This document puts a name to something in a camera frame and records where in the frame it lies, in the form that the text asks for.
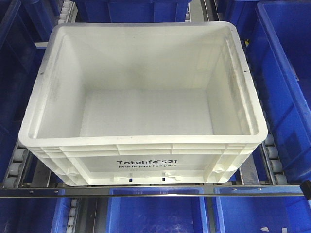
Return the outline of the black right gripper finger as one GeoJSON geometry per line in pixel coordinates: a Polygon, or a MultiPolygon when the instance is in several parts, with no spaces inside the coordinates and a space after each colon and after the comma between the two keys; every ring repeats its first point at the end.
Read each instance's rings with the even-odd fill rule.
{"type": "Polygon", "coordinates": [[[300,189],[307,200],[311,200],[311,181],[306,180],[301,183],[300,189]]]}

